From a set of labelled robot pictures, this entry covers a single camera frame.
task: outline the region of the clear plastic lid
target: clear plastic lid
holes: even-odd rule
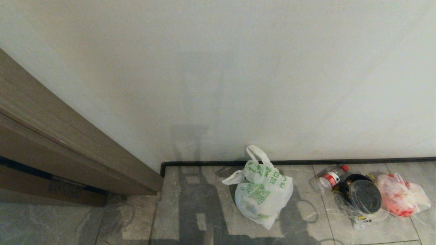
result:
[[[389,211],[383,202],[384,194],[368,180],[356,180],[350,185],[350,199],[362,214],[372,220],[385,219]]]

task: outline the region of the door hinge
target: door hinge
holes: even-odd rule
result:
[[[53,175],[51,177],[51,182],[48,188],[48,192],[66,196],[66,197],[79,198],[80,195],[82,194],[83,188],[85,187],[86,185],[84,184],[80,184]]]

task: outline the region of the gray marble tile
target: gray marble tile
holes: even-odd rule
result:
[[[419,184],[430,199],[432,207],[412,216],[422,245],[436,245],[436,162],[388,163],[392,174],[399,173],[404,180]]]
[[[2,245],[93,245],[103,208],[0,203]]]
[[[96,245],[147,245],[157,196],[115,196],[109,201]]]
[[[334,244],[321,196],[308,185],[311,166],[279,167],[297,184],[269,231],[237,209],[236,185],[221,183],[241,168],[167,168],[150,244]]]
[[[366,175],[372,173],[377,175],[379,173],[388,173],[385,164],[350,164],[348,166],[349,171],[355,174]],[[315,172],[318,173],[328,166],[314,165],[313,167]],[[393,215],[389,215],[383,221],[374,222],[364,229],[355,231],[351,220],[339,211],[332,193],[324,194],[323,200],[337,245],[395,243],[419,240],[410,219],[401,220]]]

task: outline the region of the red plastic bag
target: red plastic bag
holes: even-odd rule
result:
[[[421,186],[404,181],[398,173],[378,176],[377,186],[386,194],[389,212],[396,216],[410,217],[431,207]]]

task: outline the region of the red bottle cap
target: red bottle cap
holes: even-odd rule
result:
[[[341,166],[341,169],[342,169],[344,172],[347,172],[347,171],[348,171],[348,166],[347,166],[347,165],[342,165],[342,166]]]

